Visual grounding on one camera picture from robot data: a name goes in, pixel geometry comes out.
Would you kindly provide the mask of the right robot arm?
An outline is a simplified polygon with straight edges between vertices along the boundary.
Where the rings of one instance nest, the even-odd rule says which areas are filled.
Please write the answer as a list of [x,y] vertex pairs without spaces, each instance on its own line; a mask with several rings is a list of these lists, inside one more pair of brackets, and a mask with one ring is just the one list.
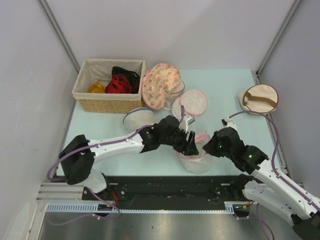
[[215,131],[203,150],[211,156],[230,159],[248,174],[243,183],[230,188],[235,200],[247,198],[263,205],[286,220],[302,240],[320,238],[319,197],[306,192],[275,167],[258,147],[244,144],[236,129]]

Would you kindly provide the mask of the red bra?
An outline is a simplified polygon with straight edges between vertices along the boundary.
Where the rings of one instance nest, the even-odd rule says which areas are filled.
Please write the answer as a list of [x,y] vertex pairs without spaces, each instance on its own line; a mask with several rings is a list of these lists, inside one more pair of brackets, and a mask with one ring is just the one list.
[[137,94],[139,84],[130,85],[128,80],[123,75],[112,75],[111,81],[105,87],[106,94]]

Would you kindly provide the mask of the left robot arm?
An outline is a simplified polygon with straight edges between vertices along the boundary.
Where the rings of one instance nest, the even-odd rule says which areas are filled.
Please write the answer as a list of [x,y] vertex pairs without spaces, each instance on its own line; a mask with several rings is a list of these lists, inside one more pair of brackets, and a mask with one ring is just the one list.
[[65,182],[81,184],[100,200],[110,196],[111,188],[97,163],[111,157],[141,154],[157,150],[161,145],[171,146],[184,156],[198,155],[195,132],[180,128],[180,122],[168,115],[159,123],[145,125],[136,131],[111,139],[89,140],[76,136],[59,154]]

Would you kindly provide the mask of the pink-trimmed mesh laundry bag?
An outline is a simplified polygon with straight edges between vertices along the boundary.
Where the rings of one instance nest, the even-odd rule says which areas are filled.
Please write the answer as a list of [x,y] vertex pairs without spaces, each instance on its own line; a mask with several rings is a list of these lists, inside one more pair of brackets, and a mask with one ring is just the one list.
[[209,142],[211,136],[206,130],[201,131],[195,135],[195,145],[198,149],[198,155],[185,156],[182,153],[176,152],[175,155],[178,157],[183,166],[194,174],[202,174],[209,171],[214,164],[214,157],[207,154],[203,150],[203,146]]

